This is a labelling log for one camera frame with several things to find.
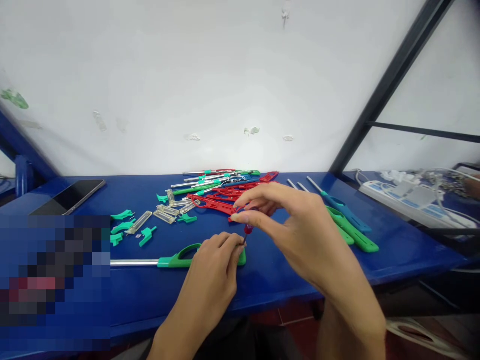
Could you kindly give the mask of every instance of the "white cable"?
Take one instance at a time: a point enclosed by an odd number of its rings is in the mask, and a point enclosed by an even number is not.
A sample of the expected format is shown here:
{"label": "white cable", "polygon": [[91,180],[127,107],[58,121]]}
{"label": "white cable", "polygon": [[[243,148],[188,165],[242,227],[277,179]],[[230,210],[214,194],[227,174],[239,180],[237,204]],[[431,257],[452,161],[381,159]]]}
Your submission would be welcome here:
{"label": "white cable", "polygon": [[442,200],[440,199],[440,194],[439,194],[439,192],[438,192],[438,188],[440,187],[440,183],[441,183],[441,180],[438,179],[438,180],[436,181],[436,184],[435,184],[434,188],[432,189],[432,190],[435,192],[436,202],[437,202],[438,206],[440,207],[440,209],[443,210],[443,212],[445,213],[445,215],[447,215],[450,220],[452,220],[454,223],[459,224],[459,225],[461,225],[462,227],[468,229],[468,228],[469,228],[468,226],[466,226],[465,224],[463,224],[463,223],[461,223],[460,221],[458,221],[456,218],[454,218],[454,217],[447,211],[446,208],[444,208],[444,204],[442,203]]}
{"label": "white cable", "polygon": [[480,269],[476,269],[476,270],[453,269],[453,270],[450,270],[450,271],[451,271],[451,272],[454,272],[454,273],[480,274]]}
{"label": "white cable", "polygon": [[463,175],[463,176],[466,177],[466,178],[469,178],[469,179],[472,179],[472,180],[475,180],[475,181],[480,182],[480,179],[479,179],[479,178],[476,178],[476,177],[474,177],[474,176],[472,176],[472,175],[468,175],[468,174],[466,174],[466,173],[464,173],[464,172],[457,171],[457,170],[453,170],[453,169],[447,169],[447,168],[444,168],[444,167],[435,167],[435,168],[432,168],[432,169],[424,170],[424,172],[434,171],[434,170],[450,171],[450,172],[453,172],[453,173],[457,173],[457,174]]}
{"label": "white cable", "polygon": [[370,179],[368,177],[366,177],[365,174],[362,173],[362,170],[357,169],[356,174],[355,174],[355,180],[360,186],[363,185],[363,182],[360,181],[359,175],[362,175],[366,179],[367,182],[370,181]]}

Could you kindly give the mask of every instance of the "finger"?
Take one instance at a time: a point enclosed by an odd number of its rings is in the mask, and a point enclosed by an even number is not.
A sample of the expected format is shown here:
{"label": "finger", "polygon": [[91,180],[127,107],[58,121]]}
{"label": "finger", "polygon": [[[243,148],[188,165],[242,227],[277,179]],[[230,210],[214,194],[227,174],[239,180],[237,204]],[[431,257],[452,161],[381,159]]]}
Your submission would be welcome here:
{"label": "finger", "polygon": [[213,248],[220,248],[224,244],[225,240],[229,238],[230,235],[231,234],[225,231],[222,232],[221,234],[214,235],[208,241],[208,245],[212,246]]}
{"label": "finger", "polygon": [[244,252],[245,246],[237,247],[230,256],[230,262],[227,268],[227,278],[230,284],[237,283],[237,267],[239,266],[240,255]]}
{"label": "finger", "polygon": [[268,204],[270,201],[266,198],[258,198],[252,200],[247,206],[245,206],[245,210],[250,210],[251,208],[261,208]]}
{"label": "finger", "polygon": [[244,238],[240,235],[233,233],[230,235],[221,247],[221,251],[225,254],[227,259],[230,259],[230,256],[234,252],[235,248],[238,245],[241,245],[244,242]]}
{"label": "finger", "polygon": [[281,205],[288,212],[291,212],[292,208],[295,207],[295,199],[298,193],[298,190],[279,183],[262,184],[244,192],[235,204],[233,204],[233,207],[241,207],[255,199],[265,198]]}
{"label": "finger", "polygon": [[237,223],[253,225],[266,232],[271,238],[278,238],[287,228],[260,211],[243,211],[233,214],[231,219]]}

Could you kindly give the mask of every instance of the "green lighter handle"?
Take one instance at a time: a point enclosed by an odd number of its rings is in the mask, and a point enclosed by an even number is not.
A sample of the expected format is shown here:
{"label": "green lighter handle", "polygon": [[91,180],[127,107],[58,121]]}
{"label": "green lighter handle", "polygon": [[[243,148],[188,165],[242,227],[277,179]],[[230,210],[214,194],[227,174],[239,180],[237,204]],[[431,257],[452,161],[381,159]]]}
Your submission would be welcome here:
{"label": "green lighter handle", "polygon": [[326,208],[333,221],[338,225],[339,228],[353,238],[355,245],[357,245],[360,249],[366,253],[376,253],[380,250],[376,243],[358,231],[357,228],[355,228],[340,211],[337,211],[329,206]]}
{"label": "green lighter handle", "polygon": [[346,243],[347,243],[348,245],[353,245],[353,244],[355,244],[355,240],[354,240],[353,237],[351,237],[350,235],[348,235],[348,234],[345,232],[345,230],[343,230],[340,226],[337,225],[336,227],[338,228],[338,231],[340,231],[341,237],[343,238],[343,240],[346,241]]}
{"label": "green lighter handle", "polygon": [[[197,243],[190,246],[187,246],[178,254],[173,255],[172,257],[161,257],[158,259],[157,267],[159,268],[189,268],[192,265],[192,259],[182,259],[182,257],[191,250],[199,249],[202,244]],[[247,255],[245,250],[240,255],[238,260],[238,266],[243,266],[247,263]]]}

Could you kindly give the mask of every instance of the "blue tabletop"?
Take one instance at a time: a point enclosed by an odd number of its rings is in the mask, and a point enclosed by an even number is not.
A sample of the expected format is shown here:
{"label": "blue tabletop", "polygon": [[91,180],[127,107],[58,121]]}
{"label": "blue tabletop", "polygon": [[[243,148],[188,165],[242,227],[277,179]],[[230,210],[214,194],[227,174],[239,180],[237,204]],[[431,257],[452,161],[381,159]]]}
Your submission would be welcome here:
{"label": "blue tabletop", "polygon": [[[356,246],[351,247],[372,285],[446,271],[467,261],[331,174],[281,173],[276,180],[282,184],[287,184],[287,179],[294,183],[300,181],[311,192],[315,192],[306,176],[345,202],[373,229],[368,236],[380,247],[378,253],[365,253]],[[164,195],[170,185],[182,183],[184,177],[142,175],[58,178],[1,207],[0,215],[27,215],[69,185],[84,179],[105,179],[106,186],[73,215],[114,215],[128,209],[135,212],[138,218],[145,211],[156,209],[159,204],[156,194]],[[214,234],[224,231],[244,233],[244,225],[229,223],[226,214],[215,210],[196,208],[189,215],[198,216],[198,221],[169,225],[152,216],[145,226],[157,227],[153,239],[140,248],[141,239],[133,235],[125,237],[117,247],[111,248],[111,258],[169,257]],[[284,210],[280,210],[273,218],[284,222],[287,216]],[[321,296],[292,270],[273,241],[262,231],[255,229],[248,237],[246,256],[246,265],[238,270],[238,291],[228,314],[235,316],[261,311],[281,305],[293,297],[313,299]],[[159,326],[172,309],[186,274],[186,269],[112,269],[112,338]]]}

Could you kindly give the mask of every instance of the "red lighter part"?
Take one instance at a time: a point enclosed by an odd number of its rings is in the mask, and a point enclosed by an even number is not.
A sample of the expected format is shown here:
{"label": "red lighter part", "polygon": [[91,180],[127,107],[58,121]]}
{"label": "red lighter part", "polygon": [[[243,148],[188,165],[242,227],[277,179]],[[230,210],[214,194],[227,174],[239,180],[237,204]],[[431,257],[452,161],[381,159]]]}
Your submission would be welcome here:
{"label": "red lighter part", "polygon": [[[197,206],[197,208],[218,210],[229,216],[232,216],[233,214],[238,213],[240,210],[243,210],[243,208],[245,207],[245,206],[242,206],[242,207],[235,208],[232,204],[213,200],[208,197],[202,197],[194,194],[188,194],[187,197],[193,201],[193,203]],[[200,205],[198,205],[195,202],[195,200],[200,201]]]}

